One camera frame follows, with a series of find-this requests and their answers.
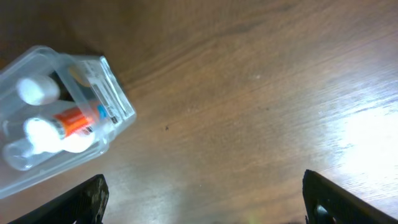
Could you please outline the orange bottle white cap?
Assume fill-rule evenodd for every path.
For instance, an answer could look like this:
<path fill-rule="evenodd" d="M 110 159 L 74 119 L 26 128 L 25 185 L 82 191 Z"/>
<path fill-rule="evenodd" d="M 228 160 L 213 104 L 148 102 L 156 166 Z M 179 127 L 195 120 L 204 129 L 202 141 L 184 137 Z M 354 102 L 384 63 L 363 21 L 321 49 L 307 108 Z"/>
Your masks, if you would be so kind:
<path fill-rule="evenodd" d="M 48 143 L 50 140 L 62 140 L 78 131 L 95 133 L 95 119 L 106 120 L 108 114 L 101 104 L 94 104 L 93 113 L 85 116 L 79 107 L 72 107 L 61 113 L 46 116 L 36 116 L 24 122 L 24 132 L 27 138 L 40 138 Z"/>

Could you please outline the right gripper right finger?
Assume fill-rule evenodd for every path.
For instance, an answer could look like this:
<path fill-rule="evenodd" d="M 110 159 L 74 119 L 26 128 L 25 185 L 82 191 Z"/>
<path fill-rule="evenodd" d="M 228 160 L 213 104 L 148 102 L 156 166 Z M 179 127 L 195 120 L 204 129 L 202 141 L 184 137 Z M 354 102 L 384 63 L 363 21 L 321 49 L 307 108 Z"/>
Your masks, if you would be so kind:
<path fill-rule="evenodd" d="M 309 223 L 390 223 L 397 219 L 376 209 L 319 173 L 307 169 L 302 193 Z"/>

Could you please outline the clear plastic container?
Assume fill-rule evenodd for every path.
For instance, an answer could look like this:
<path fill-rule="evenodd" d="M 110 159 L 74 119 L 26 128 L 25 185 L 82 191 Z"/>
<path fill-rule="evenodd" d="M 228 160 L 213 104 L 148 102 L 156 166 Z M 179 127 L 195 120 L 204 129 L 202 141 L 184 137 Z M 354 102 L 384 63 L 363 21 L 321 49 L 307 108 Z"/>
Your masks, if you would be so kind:
<path fill-rule="evenodd" d="M 1 197 L 104 154 L 135 119 L 106 57 L 30 48 L 1 70 Z"/>

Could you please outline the white bottle clear cap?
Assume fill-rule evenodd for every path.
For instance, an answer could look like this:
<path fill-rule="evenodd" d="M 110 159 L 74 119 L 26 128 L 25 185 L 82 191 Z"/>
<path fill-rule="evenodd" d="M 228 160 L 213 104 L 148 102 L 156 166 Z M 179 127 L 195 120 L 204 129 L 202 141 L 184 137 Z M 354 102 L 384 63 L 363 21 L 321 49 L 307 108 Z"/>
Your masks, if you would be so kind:
<path fill-rule="evenodd" d="M 94 143 L 95 133 L 88 131 L 78 131 L 65 139 L 48 143 L 40 138 L 22 138 L 4 146 L 3 158 L 12 168 L 26 171 L 61 152 L 81 153 Z"/>

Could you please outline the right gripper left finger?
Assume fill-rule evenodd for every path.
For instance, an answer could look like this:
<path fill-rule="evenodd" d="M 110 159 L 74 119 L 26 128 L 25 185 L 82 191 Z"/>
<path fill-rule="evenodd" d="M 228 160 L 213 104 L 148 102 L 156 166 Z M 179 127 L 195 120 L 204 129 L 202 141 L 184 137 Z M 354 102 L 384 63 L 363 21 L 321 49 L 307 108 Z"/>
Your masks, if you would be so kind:
<path fill-rule="evenodd" d="M 108 185 L 104 175 L 98 174 L 12 222 L 102 224 L 108 199 Z"/>

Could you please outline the black bottle white cap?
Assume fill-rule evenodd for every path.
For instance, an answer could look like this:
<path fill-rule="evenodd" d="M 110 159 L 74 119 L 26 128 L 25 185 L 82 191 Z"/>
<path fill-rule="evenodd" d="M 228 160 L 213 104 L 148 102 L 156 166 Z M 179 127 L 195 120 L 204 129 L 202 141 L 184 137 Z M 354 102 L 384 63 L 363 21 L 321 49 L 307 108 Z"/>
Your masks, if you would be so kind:
<path fill-rule="evenodd" d="M 20 78 L 16 83 L 16 91 L 22 101 L 32 106 L 76 105 L 57 72 Z"/>

